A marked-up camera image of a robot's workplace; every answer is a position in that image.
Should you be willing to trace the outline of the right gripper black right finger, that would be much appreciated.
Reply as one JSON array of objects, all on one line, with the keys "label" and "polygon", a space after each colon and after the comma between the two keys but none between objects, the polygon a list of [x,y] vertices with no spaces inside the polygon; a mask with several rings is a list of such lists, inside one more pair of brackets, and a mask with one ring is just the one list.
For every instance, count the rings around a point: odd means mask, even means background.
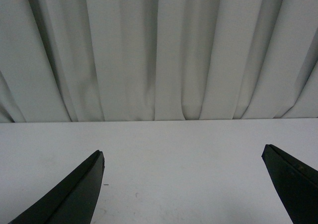
[{"label": "right gripper black right finger", "polygon": [[262,159],[274,188],[294,224],[318,222],[318,171],[274,145]]}]

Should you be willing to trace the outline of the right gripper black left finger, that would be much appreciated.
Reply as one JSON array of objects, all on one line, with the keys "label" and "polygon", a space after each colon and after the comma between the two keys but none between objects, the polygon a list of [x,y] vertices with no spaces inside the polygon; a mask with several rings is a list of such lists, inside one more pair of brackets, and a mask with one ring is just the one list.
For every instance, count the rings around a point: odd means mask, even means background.
[{"label": "right gripper black left finger", "polygon": [[103,152],[97,150],[11,223],[91,223],[102,185],[103,173]]}]

